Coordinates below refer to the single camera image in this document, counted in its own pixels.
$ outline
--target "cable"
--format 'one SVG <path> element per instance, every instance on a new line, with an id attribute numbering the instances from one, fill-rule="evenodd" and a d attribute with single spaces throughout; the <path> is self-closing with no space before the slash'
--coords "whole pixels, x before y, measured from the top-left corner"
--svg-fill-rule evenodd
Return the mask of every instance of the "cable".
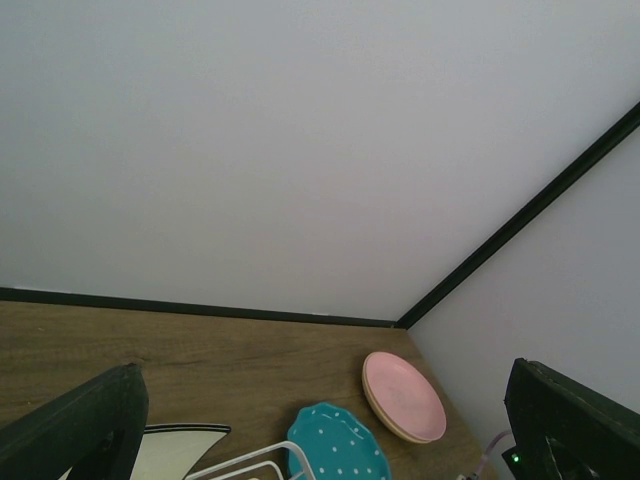
<path id="1" fill-rule="evenodd" d="M 497 443 L 507 435 L 512 435 L 511 430 L 504 430 L 503 432 L 500 432 L 498 435 L 496 435 L 493 440 L 491 440 L 491 443 L 489 443 L 489 445 L 487 446 L 486 450 L 482 454 L 482 457 L 480 457 L 480 463 L 474 470 L 473 474 L 471 474 L 471 478 L 473 480 L 478 480 L 480 478 L 480 475 L 482 475 L 482 470 L 484 470 L 484 467 L 489 462 L 489 455 L 491 455 L 491 452 L 493 451 Z"/>

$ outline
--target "wooden table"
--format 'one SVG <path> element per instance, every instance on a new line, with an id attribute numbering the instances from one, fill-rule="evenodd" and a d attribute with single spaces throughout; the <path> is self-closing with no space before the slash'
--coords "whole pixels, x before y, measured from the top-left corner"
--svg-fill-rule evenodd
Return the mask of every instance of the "wooden table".
<path id="1" fill-rule="evenodd" d="M 369 408 L 360 372 L 372 351 L 398 354 L 434 385 L 445 436 L 412 445 Z M 304 406 L 329 401 L 375 434 L 396 480 L 469 474 L 479 445 L 404 330 L 0 302 L 0 425 L 102 371 L 142 366 L 148 423 L 225 423 L 198 467 L 281 441 Z M 483 478 L 497 478 L 489 471 Z"/>

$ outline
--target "white wall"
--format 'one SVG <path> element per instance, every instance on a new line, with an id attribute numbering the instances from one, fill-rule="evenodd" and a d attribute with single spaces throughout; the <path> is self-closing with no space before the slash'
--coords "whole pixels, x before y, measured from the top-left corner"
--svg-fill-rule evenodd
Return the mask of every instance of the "white wall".
<path id="1" fill-rule="evenodd" d="M 483 443 L 517 357 L 640 412 L 639 184 L 636 132 L 410 330 Z"/>
<path id="2" fill-rule="evenodd" d="M 0 285 L 397 319 L 637 100 L 639 20 L 1 2 Z"/>

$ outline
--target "black edge strip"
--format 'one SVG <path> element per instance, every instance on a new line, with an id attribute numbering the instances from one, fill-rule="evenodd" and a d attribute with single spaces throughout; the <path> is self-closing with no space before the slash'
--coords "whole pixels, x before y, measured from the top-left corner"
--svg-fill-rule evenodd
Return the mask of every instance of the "black edge strip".
<path id="1" fill-rule="evenodd" d="M 640 124 L 640 103 L 633 107 L 613 127 L 585 150 L 576 160 L 554 178 L 540 193 L 520 209 L 507 223 L 484 242 L 453 272 L 442 280 L 396 323 L 397 328 L 410 328 L 427 312 L 449 295 L 458 285 L 475 272 L 494 253 L 515 237 L 531 220 L 537 217 L 556 198 L 562 195 L 580 177 L 602 160 Z"/>
<path id="2" fill-rule="evenodd" d="M 146 312 L 179 313 L 211 317 L 249 318 L 254 320 L 274 320 L 298 323 L 321 323 L 327 325 L 351 325 L 357 327 L 393 327 L 392 320 L 371 318 L 337 317 L 333 315 L 313 315 L 310 313 L 275 312 L 250 308 L 217 307 L 192 303 L 137 300 L 131 298 L 102 297 L 77 293 L 44 292 L 0 287 L 0 300 L 29 303 L 48 303 L 76 307 L 115 308 Z"/>
<path id="3" fill-rule="evenodd" d="M 144 433 L 185 431 L 231 433 L 231 427 L 229 425 L 221 425 L 217 423 L 162 423 L 158 425 L 147 425 L 144 427 Z"/>

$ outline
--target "dish rack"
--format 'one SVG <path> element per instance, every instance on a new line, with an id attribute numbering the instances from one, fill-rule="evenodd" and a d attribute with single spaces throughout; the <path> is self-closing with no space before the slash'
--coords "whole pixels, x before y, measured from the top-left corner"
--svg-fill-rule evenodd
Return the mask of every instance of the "dish rack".
<path id="1" fill-rule="evenodd" d="M 244 462 L 246 462 L 248 460 L 251 460 L 253 458 L 259 457 L 259 456 L 264 455 L 264 454 L 269 453 L 269 452 L 273 452 L 273 451 L 278 450 L 280 448 L 285 448 L 285 449 L 289 450 L 289 455 L 294 454 L 298 458 L 298 462 L 302 466 L 302 471 L 297 472 L 293 477 L 285 477 L 282 474 L 282 470 L 280 470 L 280 467 L 278 467 L 278 465 L 276 465 L 271 460 L 264 460 L 262 462 L 258 462 L 258 463 L 252 464 L 252 465 L 248 465 L 246 467 L 239 468 L 238 470 L 233 470 L 233 471 L 231 471 L 229 473 L 225 473 L 225 474 L 217 476 L 217 477 L 211 477 L 210 476 L 210 475 L 213 475 L 216 472 L 219 472 L 221 470 L 227 469 L 227 468 L 232 467 L 234 465 L 237 465 L 239 463 L 244 463 Z M 289 441 L 276 443 L 274 445 L 270 445 L 268 447 L 261 448 L 260 450 L 255 450 L 253 452 L 247 453 L 247 454 L 242 455 L 240 457 L 232 458 L 231 460 L 228 460 L 226 462 L 220 463 L 218 465 L 214 465 L 213 467 L 205 468 L 204 470 L 200 470 L 199 472 L 195 472 L 195 473 L 192 473 L 191 475 L 187 475 L 185 480 L 201 480 L 201 479 L 226 480 L 227 478 L 233 478 L 233 477 L 236 477 L 238 475 L 242 475 L 242 474 L 245 474 L 247 472 L 251 472 L 253 470 L 258 470 L 258 469 L 263 468 L 263 467 L 271 467 L 273 470 L 275 470 L 276 475 L 278 476 L 279 480 L 285 480 L 287 478 L 289 480 L 297 480 L 302 475 L 305 476 L 306 480 L 316 480 L 316 477 L 313 475 L 313 471 L 311 470 L 311 466 L 309 465 L 309 461 L 307 460 L 307 456 L 304 454 L 304 452 L 302 451 L 302 449 L 298 445 L 296 445 L 293 442 L 289 442 Z"/>

